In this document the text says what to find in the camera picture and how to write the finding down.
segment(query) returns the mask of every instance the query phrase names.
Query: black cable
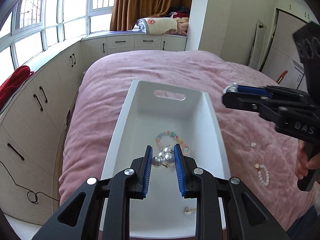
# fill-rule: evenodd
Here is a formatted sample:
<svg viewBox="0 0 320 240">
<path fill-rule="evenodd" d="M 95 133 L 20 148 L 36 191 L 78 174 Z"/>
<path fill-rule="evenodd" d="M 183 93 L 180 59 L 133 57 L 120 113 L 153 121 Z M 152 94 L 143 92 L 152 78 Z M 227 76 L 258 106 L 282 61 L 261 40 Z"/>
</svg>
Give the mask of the black cable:
<svg viewBox="0 0 320 240">
<path fill-rule="evenodd" d="M 56 201 L 60 202 L 58 199 L 55 199 L 55 198 L 53 198 L 53 197 L 50 197 L 50 196 L 48 196 L 46 193 L 43 193 L 43 192 L 41 192 L 41 191 L 38 191 L 37 193 L 35 193 L 35 192 L 34 192 L 33 190 L 31 190 L 31 189 L 28 189 L 28 188 L 26 188 L 26 187 L 23 187 L 23 186 L 17 184 L 17 183 L 15 182 L 14 178 L 12 177 L 12 175 L 10 174 L 10 172 L 8 171 L 7 167 L 3 164 L 3 162 L 0 161 L 0 163 L 4 166 L 4 168 L 6 169 L 6 171 L 8 172 L 8 174 L 10 175 L 10 177 L 11 177 L 11 179 L 13 180 L 13 182 L 15 183 L 15 185 L 17 185 L 18 187 L 22 187 L 22 188 L 28 190 L 27 198 L 28 198 L 28 200 L 29 200 L 31 203 L 33 203 L 33 204 L 39 204 L 39 202 L 38 202 L 38 194 L 39 194 L 39 193 L 41 193 L 41 194 L 43 194 L 43 195 L 46 195 L 47 197 L 52 198 L 53 200 L 56 200 Z M 29 198 L 29 193 L 33 193 L 33 194 L 35 195 L 35 201 L 30 200 L 30 198 Z"/>
</svg>

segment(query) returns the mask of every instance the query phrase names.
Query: pink blanket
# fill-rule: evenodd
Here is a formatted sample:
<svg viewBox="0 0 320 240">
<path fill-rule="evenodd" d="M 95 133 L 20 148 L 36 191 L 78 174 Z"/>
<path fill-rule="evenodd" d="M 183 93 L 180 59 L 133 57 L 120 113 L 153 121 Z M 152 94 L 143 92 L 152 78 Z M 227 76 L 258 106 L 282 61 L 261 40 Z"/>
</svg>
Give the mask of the pink blanket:
<svg viewBox="0 0 320 240">
<path fill-rule="evenodd" d="M 63 203 L 88 177 L 100 178 L 121 107 L 133 79 L 207 91 L 217 114 L 232 176 L 237 176 L 287 230 L 314 204 L 315 188 L 297 188 L 297 139 L 278 134 L 257 113 L 226 109 L 223 89 L 276 85 L 264 74 L 203 51 L 132 51 L 104 57 L 89 68 L 79 88 L 65 142 L 60 194 Z M 270 175 L 261 185 L 255 163 Z"/>
</svg>

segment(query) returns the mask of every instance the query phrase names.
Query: bin handle cutout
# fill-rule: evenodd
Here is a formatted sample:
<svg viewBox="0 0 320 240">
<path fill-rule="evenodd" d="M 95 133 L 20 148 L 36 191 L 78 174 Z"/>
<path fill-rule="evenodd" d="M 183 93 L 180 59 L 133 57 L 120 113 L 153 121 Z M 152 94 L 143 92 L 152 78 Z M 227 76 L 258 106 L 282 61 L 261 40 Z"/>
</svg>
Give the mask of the bin handle cutout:
<svg viewBox="0 0 320 240">
<path fill-rule="evenodd" d="M 186 99 L 186 95 L 184 94 L 174 93 L 174 92 L 165 91 L 165 90 L 155 90 L 154 95 L 159 98 L 168 98 L 168 99 L 173 99 L 177 101 L 183 101 Z"/>
</svg>

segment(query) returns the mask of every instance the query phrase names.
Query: beaded bracelet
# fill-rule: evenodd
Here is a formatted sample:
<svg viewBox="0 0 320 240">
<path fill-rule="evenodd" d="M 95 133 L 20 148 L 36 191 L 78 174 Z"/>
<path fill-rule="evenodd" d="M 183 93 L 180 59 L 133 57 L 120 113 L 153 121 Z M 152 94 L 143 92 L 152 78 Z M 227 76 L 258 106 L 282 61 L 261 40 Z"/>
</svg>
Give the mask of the beaded bracelet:
<svg viewBox="0 0 320 240">
<path fill-rule="evenodd" d="M 158 146 L 160 151 L 163 151 L 163 149 L 164 149 L 164 146 L 161 143 L 161 139 L 164 136 L 170 136 L 171 138 L 173 138 L 177 143 L 180 144 L 182 153 L 184 155 L 188 155 L 189 146 L 175 132 L 172 132 L 172 131 L 162 132 L 156 137 L 157 146 Z"/>
</svg>

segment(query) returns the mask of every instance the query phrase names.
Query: storage box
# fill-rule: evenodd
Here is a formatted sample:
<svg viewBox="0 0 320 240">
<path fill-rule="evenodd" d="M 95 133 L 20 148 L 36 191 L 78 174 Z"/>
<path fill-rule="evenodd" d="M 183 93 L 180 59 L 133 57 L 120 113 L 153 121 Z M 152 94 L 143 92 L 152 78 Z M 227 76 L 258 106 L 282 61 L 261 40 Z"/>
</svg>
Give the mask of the storage box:
<svg viewBox="0 0 320 240">
<path fill-rule="evenodd" d="M 134 80 L 119 115 L 101 179 L 111 178 L 130 167 L 133 159 L 144 155 L 147 145 L 153 147 L 154 156 L 158 154 L 156 137 L 168 130 L 188 144 L 189 156 L 198 167 L 215 177 L 230 178 L 218 120 L 208 93 Z M 169 136 L 162 141 L 164 145 L 175 144 Z M 130 236 L 154 239 L 194 236 L 196 211 L 185 214 L 185 207 L 196 209 L 196 199 L 181 197 L 175 167 L 152 167 L 146 199 L 131 200 Z M 225 228 L 222 202 L 220 209 Z"/>
</svg>

